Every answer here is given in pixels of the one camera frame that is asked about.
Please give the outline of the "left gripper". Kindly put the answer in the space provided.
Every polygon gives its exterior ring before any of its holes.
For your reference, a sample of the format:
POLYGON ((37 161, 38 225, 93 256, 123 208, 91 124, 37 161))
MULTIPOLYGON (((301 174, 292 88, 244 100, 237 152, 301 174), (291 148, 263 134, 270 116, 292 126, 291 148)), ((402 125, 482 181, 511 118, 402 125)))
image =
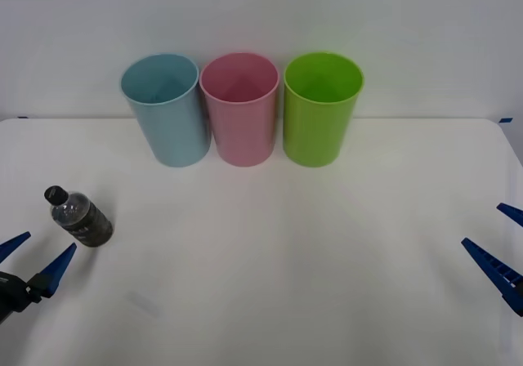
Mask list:
MULTIPOLYGON (((22 243, 31 237, 24 232, 0 244, 0 262, 6 260, 22 243)), ((34 275, 27 283, 19 277, 1 273, 1 313, 20 313, 28 305, 39 303, 43 298, 51 298, 59 287, 60 281, 71 262, 77 245, 70 244, 55 260, 42 271, 34 275)))

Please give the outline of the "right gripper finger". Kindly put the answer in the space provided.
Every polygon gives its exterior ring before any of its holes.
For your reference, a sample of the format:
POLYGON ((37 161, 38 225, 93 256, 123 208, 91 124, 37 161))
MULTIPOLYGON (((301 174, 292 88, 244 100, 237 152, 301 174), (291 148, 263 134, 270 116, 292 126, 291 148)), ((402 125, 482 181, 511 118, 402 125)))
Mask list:
POLYGON ((500 292, 502 299, 522 316, 522 275, 501 262, 469 238, 461 241, 474 262, 500 292))
POLYGON ((521 209, 505 203, 500 203, 496 208, 519 226, 523 226, 523 211, 521 209))

